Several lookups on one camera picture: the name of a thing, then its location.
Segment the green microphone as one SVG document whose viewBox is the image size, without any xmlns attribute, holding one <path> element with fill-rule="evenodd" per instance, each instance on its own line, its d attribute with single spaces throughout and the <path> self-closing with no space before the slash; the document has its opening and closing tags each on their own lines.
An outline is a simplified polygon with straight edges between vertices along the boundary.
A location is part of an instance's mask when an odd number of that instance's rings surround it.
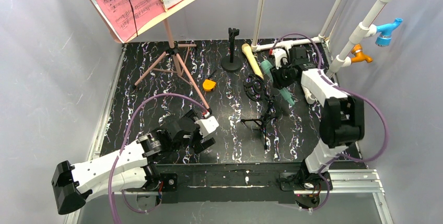
<svg viewBox="0 0 443 224">
<path fill-rule="evenodd" d="M 265 74 L 270 77 L 273 87 L 279 91 L 282 98 L 287 101 L 289 105 L 294 106 L 295 100 L 287 87 L 296 81 L 298 74 L 297 70 L 292 68 L 290 65 L 277 69 L 268 60 L 262 61 L 260 66 Z"/>
</svg>

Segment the small black tripod stand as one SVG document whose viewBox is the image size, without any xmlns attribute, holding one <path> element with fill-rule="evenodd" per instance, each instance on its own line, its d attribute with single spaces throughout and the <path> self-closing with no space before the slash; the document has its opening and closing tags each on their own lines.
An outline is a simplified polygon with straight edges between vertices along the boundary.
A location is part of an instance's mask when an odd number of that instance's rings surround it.
<svg viewBox="0 0 443 224">
<path fill-rule="evenodd" d="M 246 122 L 255 123 L 264 136 L 264 149 L 268 150 L 270 146 L 266 139 L 267 125 L 277 118 L 276 114 L 272 112 L 275 105 L 275 95 L 269 93 L 266 82 L 257 74 L 250 74 L 244 79 L 243 90 L 251 101 L 266 103 L 266 108 L 262 110 L 258 118 L 240 119 L 240 122 L 243 125 L 246 125 Z"/>
</svg>

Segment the cream yellow microphone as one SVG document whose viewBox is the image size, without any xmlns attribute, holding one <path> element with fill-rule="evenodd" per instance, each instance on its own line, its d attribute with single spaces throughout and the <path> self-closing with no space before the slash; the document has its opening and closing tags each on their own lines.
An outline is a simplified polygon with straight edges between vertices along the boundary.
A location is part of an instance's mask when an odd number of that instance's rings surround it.
<svg viewBox="0 0 443 224">
<path fill-rule="evenodd" d="M 263 74 L 262 74 L 262 71 L 261 71 L 261 69 L 260 69 L 260 66 L 259 66 L 257 60 L 255 59 L 254 54 L 252 53 L 252 48 L 251 48 L 251 46 L 250 46 L 249 44 L 247 44 L 247 43 L 244 43 L 244 44 L 241 46 L 241 50 L 242 50 L 242 53 L 243 53 L 243 54 L 245 55 L 245 57 L 247 58 L 247 60 L 248 60 L 248 62 L 249 62 L 249 64 L 250 64 L 250 66 L 251 66 L 251 68 L 252 68 L 254 74 L 258 75 L 261 79 L 264 79 L 264 76 L 263 76 Z"/>
</svg>

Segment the black microphone stand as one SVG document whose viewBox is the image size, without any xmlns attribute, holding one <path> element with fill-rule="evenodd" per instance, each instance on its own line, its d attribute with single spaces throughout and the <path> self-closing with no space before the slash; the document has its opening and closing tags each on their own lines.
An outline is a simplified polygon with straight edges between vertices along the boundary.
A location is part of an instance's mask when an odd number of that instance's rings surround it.
<svg viewBox="0 0 443 224">
<path fill-rule="evenodd" d="M 228 28 L 229 55 L 222 58 L 221 66 L 223 70 L 231 73 L 242 67 L 240 59 L 235 56 L 235 37 L 238 35 L 239 29 Z"/>
</svg>

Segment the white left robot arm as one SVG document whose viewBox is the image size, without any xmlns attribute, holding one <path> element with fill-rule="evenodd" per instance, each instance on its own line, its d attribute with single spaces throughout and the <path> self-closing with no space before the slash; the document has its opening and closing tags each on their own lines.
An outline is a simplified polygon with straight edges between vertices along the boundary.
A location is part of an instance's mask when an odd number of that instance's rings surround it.
<svg viewBox="0 0 443 224">
<path fill-rule="evenodd" d="M 192 114 L 150 131 L 122 151 L 82 163 L 60 162 L 51 180 L 58 214 L 75 212 L 104 194 L 161 183 L 165 178 L 156 162 L 181 147 L 201 153 L 215 143 L 210 135 L 218 127 L 216 117 Z"/>
</svg>

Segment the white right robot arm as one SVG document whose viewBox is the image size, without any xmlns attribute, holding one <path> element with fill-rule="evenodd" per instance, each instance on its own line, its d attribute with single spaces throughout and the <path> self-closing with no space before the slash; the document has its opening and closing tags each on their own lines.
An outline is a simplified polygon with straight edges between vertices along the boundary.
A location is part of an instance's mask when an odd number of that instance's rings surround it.
<svg viewBox="0 0 443 224">
<path fill-rule="evenodd" d="M 324 71 L 309 61 L 307 51 L 292 47 L 286 51 L 270 50 L 275 63 L 270 67 L 273 86 L 284 90 L 299 82 L 305 100 L 322 106 L 319 126 L 320 139 L 313 152 L 304 159 L 305 173 L 324 173 L 331 160 L 365 133 L 364 102 L 343 91 Z"/>
</svg>

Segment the orange tape measure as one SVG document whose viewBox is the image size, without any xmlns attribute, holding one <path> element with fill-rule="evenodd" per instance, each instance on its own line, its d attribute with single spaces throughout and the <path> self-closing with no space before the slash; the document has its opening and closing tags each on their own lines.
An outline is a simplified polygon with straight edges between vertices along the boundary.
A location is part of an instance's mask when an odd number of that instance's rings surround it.
<svg viewBox="0 0 443 224">
<path fill-rule="evenodd" d="M 215 82 L 215 81 L 213 81 L 213 80 L 210 80 L 210 79 L 206 79 L 206 80 L 204 80 L 204 81 L 203 81 L 203 84 L 202 84 L 202 88 L 203 88 L 203 90 L 206 91 L 206 92 L 214 91 L 214 89 L 216 88 L 216 86 L 217 86 L 217 82 Z"/>
</svg>

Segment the orange pipe fitting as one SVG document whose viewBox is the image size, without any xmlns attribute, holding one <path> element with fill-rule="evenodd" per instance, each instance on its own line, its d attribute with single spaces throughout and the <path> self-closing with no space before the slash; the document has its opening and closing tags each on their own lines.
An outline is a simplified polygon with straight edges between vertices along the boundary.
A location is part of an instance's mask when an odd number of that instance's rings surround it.
<svg viewBox="0 0 443 224">
<path fill-rule="evenodd" d="M 351 59 L 351 63 L 358 63 L 358 62 L 366 62 L 371 63 L 373 59 L 365 54 L 363 52 L 363 47 L 360 44 L 356 44 L 353 49 L 351 50 L 351 53 L 353 54 L 353 58 Z"/>
</svg>

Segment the blue pipe fitting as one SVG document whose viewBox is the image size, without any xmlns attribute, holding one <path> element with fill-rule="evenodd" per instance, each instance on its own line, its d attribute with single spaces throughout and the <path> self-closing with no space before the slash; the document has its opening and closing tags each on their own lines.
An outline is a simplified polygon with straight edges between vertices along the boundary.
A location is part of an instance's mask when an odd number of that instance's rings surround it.
<svg viewBox="0 0 443 224">
<path fill-rule="evenodd" d="M 379 47 L 386 47 L 390 45 L 393 31 L 403 22 L 402 18 L 396 18 L 394 22 L 376 26 L 377 38 L 375 44 Z"/>
</svg>

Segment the right robot arm base mount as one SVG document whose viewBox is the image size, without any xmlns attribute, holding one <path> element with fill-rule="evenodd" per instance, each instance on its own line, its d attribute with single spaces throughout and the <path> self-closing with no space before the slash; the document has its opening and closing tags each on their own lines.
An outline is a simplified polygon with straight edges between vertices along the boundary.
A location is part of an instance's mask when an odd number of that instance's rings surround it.
<svg viewBox="0 0 443 224">
<path fill-rule="evenodd" d="M 333 189 L 330 174 L 283 172 L 277 179 L 282 191 L 299 191 L 296 204 L 302 210 L 313 211 L 323 206 Z"/>
</svg>

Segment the white PVC pipe frame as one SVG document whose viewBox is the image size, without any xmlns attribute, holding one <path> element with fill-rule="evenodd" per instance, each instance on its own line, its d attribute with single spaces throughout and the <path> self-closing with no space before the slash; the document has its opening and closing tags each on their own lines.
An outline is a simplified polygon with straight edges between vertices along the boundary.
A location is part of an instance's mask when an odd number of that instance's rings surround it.
<svg viewBox="0 0 443 224">
<path fill-rule="evenodd" d="M 372 101 L 386 116 L 420 111 L 431 102 L 433 92 L 426 78 L 422 47 L 429 46 L 425 36 L 429 23 L 422 23 L 426 11 L 434 13 L 429 0 L 341 0 L 329 18 L 335 0 L 260 0 L 260 25 L 253 32 L 251 50 L 264 52 L 272 43 L 264 39 L 270 26 L 272 41 L 285 37 L 301 40 L 304 34 L 329 42 L 330 57 L 352 57 L 355 29 L 373 28 L 402 18 L 392 31 L 388 46 L 376 43 L 377 34 L 360 40 L 372 63 L 356 63 L 335 70 L 342 87 Z"/>
</svg>

